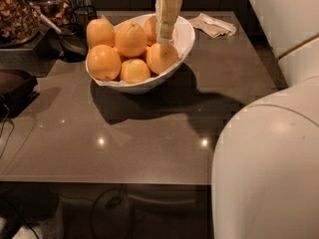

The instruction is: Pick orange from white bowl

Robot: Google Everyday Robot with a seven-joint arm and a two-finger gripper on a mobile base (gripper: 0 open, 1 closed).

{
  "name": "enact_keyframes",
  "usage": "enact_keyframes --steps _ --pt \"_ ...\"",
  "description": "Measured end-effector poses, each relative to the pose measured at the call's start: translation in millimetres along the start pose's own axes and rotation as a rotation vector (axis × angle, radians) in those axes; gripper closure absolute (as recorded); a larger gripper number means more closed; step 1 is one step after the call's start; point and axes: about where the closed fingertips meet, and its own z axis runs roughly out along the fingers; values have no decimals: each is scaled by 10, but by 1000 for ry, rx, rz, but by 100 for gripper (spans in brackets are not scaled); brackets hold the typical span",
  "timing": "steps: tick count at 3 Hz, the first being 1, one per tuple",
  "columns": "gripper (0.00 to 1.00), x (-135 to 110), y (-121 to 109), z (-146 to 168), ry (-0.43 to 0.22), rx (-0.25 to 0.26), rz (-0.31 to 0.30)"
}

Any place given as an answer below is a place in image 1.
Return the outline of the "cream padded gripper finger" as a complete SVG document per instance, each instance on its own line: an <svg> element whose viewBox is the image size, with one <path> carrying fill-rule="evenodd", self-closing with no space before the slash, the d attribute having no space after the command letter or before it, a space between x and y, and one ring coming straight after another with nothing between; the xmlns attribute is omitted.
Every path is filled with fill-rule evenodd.
<svg viewBox="0 0 319 239"><path fill-rule="evenodd" d="M179 15L182 0L157 0L157 42L166 44L172 39L174 24Z"/></svg>

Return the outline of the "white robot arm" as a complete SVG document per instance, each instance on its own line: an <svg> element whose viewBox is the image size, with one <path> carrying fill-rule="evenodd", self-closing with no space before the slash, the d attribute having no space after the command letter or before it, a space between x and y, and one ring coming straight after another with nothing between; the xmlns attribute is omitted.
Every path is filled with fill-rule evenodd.
<svg viewBox="0 0 319 239"><path fill-rule="evenodd" d="M287 83L238 112L212 162L214 239L319 239L319 0L249 0Z"/></svg>

